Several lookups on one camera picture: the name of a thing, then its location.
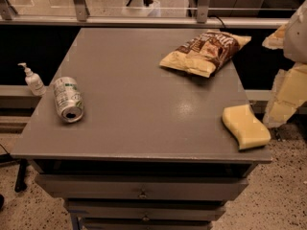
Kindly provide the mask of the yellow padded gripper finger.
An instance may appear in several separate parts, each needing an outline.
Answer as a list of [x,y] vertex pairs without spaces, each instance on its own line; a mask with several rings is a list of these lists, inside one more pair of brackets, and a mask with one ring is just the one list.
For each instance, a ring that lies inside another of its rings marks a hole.
[[296,63],[290,70],[279,70],[265,109],[267,128],[280,127],[307,102],[307,65]]
[[274,33],[267,36],[262,42],[262,46],[271,50],[282,49],[284,47],[286,24],[280,26]]

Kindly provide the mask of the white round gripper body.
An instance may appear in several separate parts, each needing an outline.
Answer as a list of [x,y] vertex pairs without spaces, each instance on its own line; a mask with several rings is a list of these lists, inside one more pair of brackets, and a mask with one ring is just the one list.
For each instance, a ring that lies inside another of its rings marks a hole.
[[290,18],[284,37],[284,57],[307,63],[307,0]]

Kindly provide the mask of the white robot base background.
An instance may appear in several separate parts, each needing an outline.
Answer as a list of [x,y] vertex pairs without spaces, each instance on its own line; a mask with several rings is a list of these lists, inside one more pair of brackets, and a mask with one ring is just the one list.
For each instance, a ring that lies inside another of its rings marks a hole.
[[128,0],[122,8],[122,15],[129,17],[160,17],[158,0]]

